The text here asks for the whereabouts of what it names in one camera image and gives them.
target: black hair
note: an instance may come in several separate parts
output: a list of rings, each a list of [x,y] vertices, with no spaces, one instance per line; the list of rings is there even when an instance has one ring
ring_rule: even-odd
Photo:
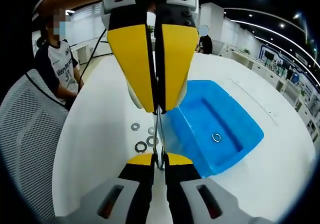
[[[37,44],[37,47],[40,48],[44,42],[46,41],[47,37],[48,37],[48,32],[46,30],[46,27],[44,28],[41,28],[40,29],[40,33],[41,33],[41,36],[40,38],[36,41],[36,44]]]
[[[46,41],[46,39],[48,37],[48,31],[46,29],[46,26],[47,26],[48,22],[50,22],[50,21],[53,21],[53,16],[49,16],[49,17],[43,18],[40,21],[40,33],[41,33],[41,36],[36,41],[36,44],[37,44],[36,46],[38,48],[40,48],[44,44],[44,42]]]

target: dark ceiling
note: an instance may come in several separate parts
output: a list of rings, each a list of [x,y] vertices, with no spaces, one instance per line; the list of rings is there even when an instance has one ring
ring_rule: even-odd
[[[317,48],[317,42],[320,43],[320,31],[318,30],[319,4],[317,3],[317,0],[199,0],[199,3],[214,3],[223,8],[244,8],[266,12],[286,19],[299,26],[304,31],[307,26],[308,35],[306,42],[306,35],[303,31],[275,17],[241,10],[225,10],[225,17],[231,20],[249,22],[278,32],[279,34],[286,36],[299,46],[303,47],[303,49],[305,49],[313,57],[315,56],[314,48]],[[301,17],[294,20],[293,16],[296,13],[301,13]],[[280,28],[280,23],[285,24],[283,29]],[[241,27],[248,29],[251,32],[254,31],[256,36],[273,42],[288,52],[290,52],[290,49],[292,49],[292,52],[290,52],[292,55],[295,55],[293,53],[297,52],[308,61],[308,65],[311,65],[311,72],[316,76],[317,79],[320,79],[319,68],[314,64],[310,57],[308,57],[294,44],[275,34],[256,27],[242,24]]]

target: gray chair back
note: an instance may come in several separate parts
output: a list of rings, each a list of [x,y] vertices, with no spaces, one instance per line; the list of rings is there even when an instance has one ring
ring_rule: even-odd
[[[36,70],[30,78],[56,99]],[[52,170],[68,111],[23,75],[0,105],[0,151],[18,190],[40,220],[55,216]]]

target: blue container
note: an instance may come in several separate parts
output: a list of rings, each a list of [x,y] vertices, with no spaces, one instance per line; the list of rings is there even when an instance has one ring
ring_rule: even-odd
[[[201,177],[217,175],[253,150],[264,134],[251,116],[213,81],[188,81],[178,108],[163,116],[166,151],[191,159]]]

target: metal washer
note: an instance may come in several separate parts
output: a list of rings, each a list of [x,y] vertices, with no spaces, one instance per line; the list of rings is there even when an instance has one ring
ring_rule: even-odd
[[[140,150],[140,149],[138,148],[139,145],[143,145],[144,148],[143,148],[142,150]],[[139,141],[139,142],[135,145],[134,148],[135,148],[136,152],[138,152],[138,153],[144,153],[144,152],[146,152],[146,150],[148,149],[148,145],[147,145],[144,141]]]
[[[131,126],[131,130],[137,131],[140,128],[140,124],[139,123],[134,123]]]
[[[146,143],[147,143],[148,146],[150,146],[150,147],[154,147],[154,146],[155,146],[154,143],[153,143],[153,144],[150,143],[150,140],[153,140],[153,138],[154,138],[154,136],[151,135],[151,136],[149,136],[149,137],[146,139]],[[158,137],[157,137],[157,138],[155,139],[155,144],[158,145],[158,143],[159,143],[159,139],[158,139]]]
[[[214,140],[214,142],[219,143],[221,141],[221,136],[215,133],[215,134],[212,134],[212,139]]]
[[[155,129],[153,128],[153,127],[150,127],[149,129],[148,129],[148,133],[150,134],[150,135],[154,135],[154,132],[155,131]]]

